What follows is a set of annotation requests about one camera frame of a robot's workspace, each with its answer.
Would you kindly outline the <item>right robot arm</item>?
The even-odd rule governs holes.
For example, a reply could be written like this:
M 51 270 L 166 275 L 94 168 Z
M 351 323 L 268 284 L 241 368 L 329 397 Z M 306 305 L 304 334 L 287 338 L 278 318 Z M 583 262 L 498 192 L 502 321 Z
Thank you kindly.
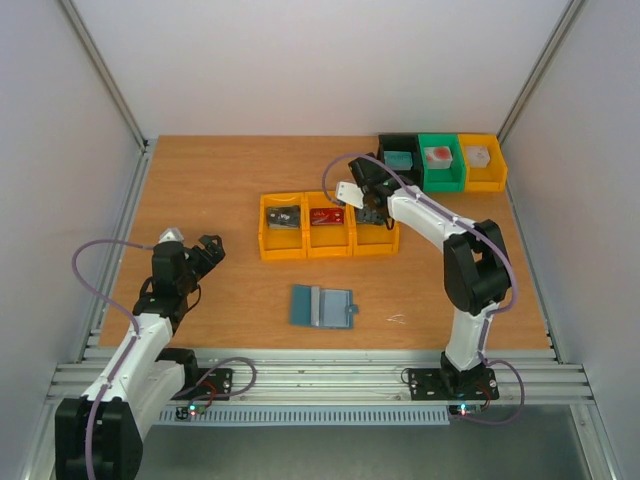
M 341 202 L 410 227 L 443 256 L 444 289 L 454 319 L 434 390 L 454 400 L 488 389 L 488 333 L 505 310 L 501 303 L 507 294 L 516 292 L 500 227 L 455 214 L 370 155 L 351 160 L 348 167 L 354 181 L 336 186 Z

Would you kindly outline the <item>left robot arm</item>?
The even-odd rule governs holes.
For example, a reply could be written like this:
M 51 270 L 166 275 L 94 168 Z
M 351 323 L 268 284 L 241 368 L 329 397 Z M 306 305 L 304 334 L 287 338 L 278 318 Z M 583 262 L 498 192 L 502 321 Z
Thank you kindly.
M 98 378 L 65 398 L 55 417 L 55 475 L 59 479 L 133 479 L 144 439 L 176 395 L 189 398 L 202 375 L 190 350 L 168 344 L 189 312 L 188 297 L 225 257 L 218 235 L 191 248 L 176 229 L 151 247 L 151 274 L 141 287 L 130 326 Z

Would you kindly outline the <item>teal leather card holder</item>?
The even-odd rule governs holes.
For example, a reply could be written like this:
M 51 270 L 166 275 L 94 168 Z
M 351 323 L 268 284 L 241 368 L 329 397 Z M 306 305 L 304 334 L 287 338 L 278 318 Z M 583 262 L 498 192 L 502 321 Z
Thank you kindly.
M 359 307 L 351 290 L 294 285 L 289 323 L 324 330 L 351 330 Z

